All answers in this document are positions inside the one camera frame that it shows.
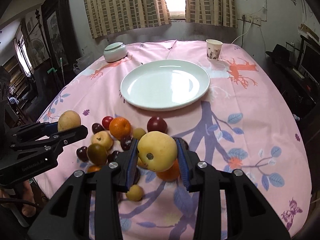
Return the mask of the left human hand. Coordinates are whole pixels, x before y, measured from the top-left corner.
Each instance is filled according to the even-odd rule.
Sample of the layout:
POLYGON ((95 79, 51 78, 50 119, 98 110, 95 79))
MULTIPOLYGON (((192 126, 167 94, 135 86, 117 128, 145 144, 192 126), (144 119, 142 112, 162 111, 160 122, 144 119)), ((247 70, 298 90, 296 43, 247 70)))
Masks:
MULTIPOLYGON (((9 198, 14 196, 31 203, 35 203, 34 194, 31 189, 29 180, 17 184, 13 189, 1 189, 1 198, 9 198)), ((36 213, 36 208, 27 204, 22 207, 22 213, 26 217, 32 217, 36 213)))

